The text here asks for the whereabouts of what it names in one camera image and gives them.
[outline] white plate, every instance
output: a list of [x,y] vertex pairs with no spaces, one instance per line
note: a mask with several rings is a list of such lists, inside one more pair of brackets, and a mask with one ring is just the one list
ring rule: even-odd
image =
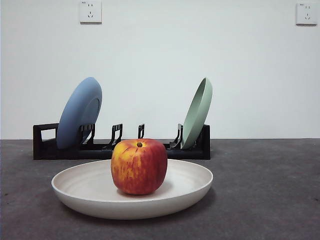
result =
[[172,214],[202,199],[212,172],[195,163],[168,159],[163,184],[154,193],[134,196],[116,188],[111,160],[94,161],[61,171],[51,181],[57,197],[69,208],[105,219],[146,219]]

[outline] wall socket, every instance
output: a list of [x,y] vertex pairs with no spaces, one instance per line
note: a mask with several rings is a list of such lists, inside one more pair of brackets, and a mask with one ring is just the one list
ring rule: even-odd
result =
[[81,1],[79,18],[81,24],[102,24],[102,2]]
[[317,3],[297,3],[295,24],[305,26],[317,25],[317,7]]

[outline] dish rack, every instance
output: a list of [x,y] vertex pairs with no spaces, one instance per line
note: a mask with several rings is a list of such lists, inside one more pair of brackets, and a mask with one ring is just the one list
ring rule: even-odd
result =
[[[107,143],[94,143],[96,125],[81,125],[77,132],[77,143],[67,149],[58,149],[56,138],[43,140],[42,131],[55,130],[57,137],[58,123],[40,124],[33,126],[33,159],[34,160],[107,160],[112,158],[113,150],[122,140],[123,124],[112,126],[111,140]],[[91,131],[91,137],[84,143],[84,132]],[[145,125],[138,126],[138,139],[145,134]],[[194,145],[189,149],[181,149],[183,139],[183,125],[178,124],[177,136],[173,141],[163,143],[169,159],[209,160],[210,153],[210,126],[204,124]]]

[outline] concrete floor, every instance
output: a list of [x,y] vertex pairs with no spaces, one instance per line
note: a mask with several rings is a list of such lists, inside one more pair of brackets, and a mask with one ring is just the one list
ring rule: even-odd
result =
[[1,141],[2,240],[319,240],[320,139],[211,140],[213,184],[197,204],[143,220],[75,212],[58,172],[91,160],[33,160],[31,140]]

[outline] red apple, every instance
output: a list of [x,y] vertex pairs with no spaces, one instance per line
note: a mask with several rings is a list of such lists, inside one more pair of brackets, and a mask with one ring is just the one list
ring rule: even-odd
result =
[[112,153],[112,179],[127,194],[150,194],[164,182],[167,164],[168,155],[161,142],[147,138],[123,140]]

